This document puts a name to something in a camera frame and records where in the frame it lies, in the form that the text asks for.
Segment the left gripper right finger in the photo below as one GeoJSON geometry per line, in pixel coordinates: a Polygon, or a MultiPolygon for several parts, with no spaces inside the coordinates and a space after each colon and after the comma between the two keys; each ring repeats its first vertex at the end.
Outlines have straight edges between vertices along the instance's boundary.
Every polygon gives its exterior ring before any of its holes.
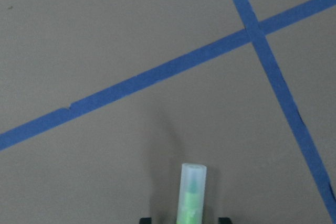
{"type": "Polygon", "coordinates": [[[218,224],[232,224],[232,221],[228,217],[220,217],[218,218],[218,224]]]}

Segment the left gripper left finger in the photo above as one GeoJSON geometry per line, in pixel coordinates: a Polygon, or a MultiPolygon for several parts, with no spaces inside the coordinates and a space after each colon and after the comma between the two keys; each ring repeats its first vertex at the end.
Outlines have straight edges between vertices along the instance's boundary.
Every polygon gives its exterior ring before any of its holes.
{"type": "Polygon", "coordinates": [[[152,224],[152,218],[151,217],[140,218],[139,224],[152,224]]]}

